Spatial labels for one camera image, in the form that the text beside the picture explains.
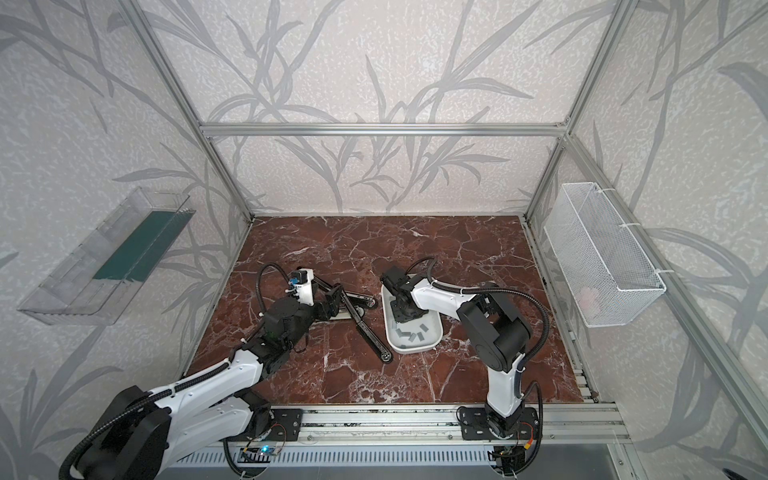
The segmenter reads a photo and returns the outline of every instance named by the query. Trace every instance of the marble surface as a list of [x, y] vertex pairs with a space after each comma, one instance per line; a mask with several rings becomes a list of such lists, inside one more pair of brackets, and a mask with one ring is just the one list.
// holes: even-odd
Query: marble surface
[[[265, 217], [258, 218], [205, 332], [190, 373], [225, 357], [258, 321], [253, 298], [260, 265], [274, 261], [291, 270], [313, 268], [349, 291], [379, 295], [379, 275], [391, 263], [407, 268], [435, 254], [435, 277], [462, 285], [494, 280], [531, 293], [548, 306], [518, 217]], [[274, 272], [263, 276], [267, 305], [284, 293]], [[541, 331], [535, 308], [512, 299]], [[365, 321], [386, 341], [381, 310]], [[442, 318], [443, 341], [424, 353], [399, 355], [383, 365], [352, 320], [315, 323], [303, 353], [255, 389], [272, 403], [484, 402], [485, 366], [475, 356], [458, 320]], [[581, 402], [557, 327], [528, 364], [523, 385], [536, 379], [546, 402]]]

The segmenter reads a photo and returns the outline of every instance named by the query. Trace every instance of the green strip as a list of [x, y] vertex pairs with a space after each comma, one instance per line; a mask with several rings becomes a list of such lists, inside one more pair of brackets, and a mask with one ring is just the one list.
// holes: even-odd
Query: green strip
[[194, 212], [153, 211], [93, 276], [95, 280], [145, 282]]

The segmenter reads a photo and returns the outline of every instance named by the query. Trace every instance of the metal vent grille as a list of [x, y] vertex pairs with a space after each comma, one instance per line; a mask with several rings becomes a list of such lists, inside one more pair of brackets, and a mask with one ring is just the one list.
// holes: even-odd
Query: metal vent grille
[[[343, 467], [343, 466], [409, 466], [409, 465], [490, 465], [485, 445], [414, 445], [414, 446], [287, 446], [269, 467]], [[238, 458], [240, 448], [232, 448]], [[255, 466], [239, 463], [240, 466]], [[221, 447], [206, 447], [184, 457], [171, 467], [227, 466]]]

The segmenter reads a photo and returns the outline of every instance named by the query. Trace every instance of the wire basket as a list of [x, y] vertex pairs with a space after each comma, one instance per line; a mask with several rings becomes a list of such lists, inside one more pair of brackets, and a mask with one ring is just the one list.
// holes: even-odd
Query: wire basket
[[562, 184], [544, 230], [589, 327], [626, 325], [667, 291], [595, 183]]

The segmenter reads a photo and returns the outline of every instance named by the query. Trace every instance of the wall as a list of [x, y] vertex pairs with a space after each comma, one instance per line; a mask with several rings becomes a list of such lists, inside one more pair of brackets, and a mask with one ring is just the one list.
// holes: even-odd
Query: wall
[[[768, 392], [768, 4], [639, 8], [576, 134], [763, 392]], [[564, 160], [557, 185], [584, 178]], [[601, 398], [619, 404], [651, 478], [768, 478], [768, 458], [664, 301], [628, 326], [584, 328], [559, 278]]]
[[[112, 2], [0, 3], [0, 477], [57, 478], [115, 393], [173, 381], [246, 230]], [[113, 326], [16, 310], [135, 187], [197, 210]]]
[[[206, 122], [554, 123], [573, 103], [614, 2], [141, 5]], [[517, 213], [553, 143], [218, 139], [251, 203], [284, 214]]]

